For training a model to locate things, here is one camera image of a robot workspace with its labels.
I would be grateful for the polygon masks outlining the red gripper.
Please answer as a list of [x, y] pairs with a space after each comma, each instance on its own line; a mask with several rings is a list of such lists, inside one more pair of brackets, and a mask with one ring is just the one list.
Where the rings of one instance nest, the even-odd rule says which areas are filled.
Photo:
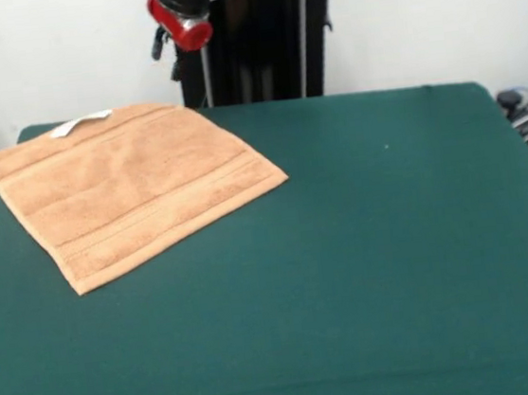
[[[167, 41], [167, 35], [183, 51], [197, 51], [204, 47], [212, 37], [213, 28], [207, 16], [201, 18], [187, 18], [180, 16], [174, 10], [167, 9], [159, 0], [148, 0], [148, 11], [158, 23], [155, 32], [152, 59], [160, 60], [162, 50]], [[172, 67], [172, 81], [182, 81], [183, 52], [175, 50], [175, 59]]]

